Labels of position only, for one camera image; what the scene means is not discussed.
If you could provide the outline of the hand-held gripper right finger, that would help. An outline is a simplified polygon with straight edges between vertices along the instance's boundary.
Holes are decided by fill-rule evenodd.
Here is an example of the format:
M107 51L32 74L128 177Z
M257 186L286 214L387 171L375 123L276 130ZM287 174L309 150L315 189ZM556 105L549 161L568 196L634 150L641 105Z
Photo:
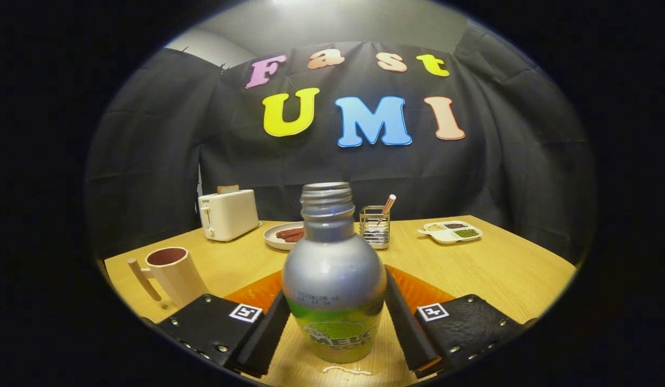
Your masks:
M385 301L404 358L416 377L451 374L531 328L482 297L455 297L403 270L386 266Z

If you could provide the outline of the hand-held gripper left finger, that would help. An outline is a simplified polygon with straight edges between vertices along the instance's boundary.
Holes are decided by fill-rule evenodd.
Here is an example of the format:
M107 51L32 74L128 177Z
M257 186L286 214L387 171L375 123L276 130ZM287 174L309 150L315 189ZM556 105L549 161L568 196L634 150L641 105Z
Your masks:
M269 372L289 316L277 271L225 297L198 296L160 322L142 320L203 360L260 378Z

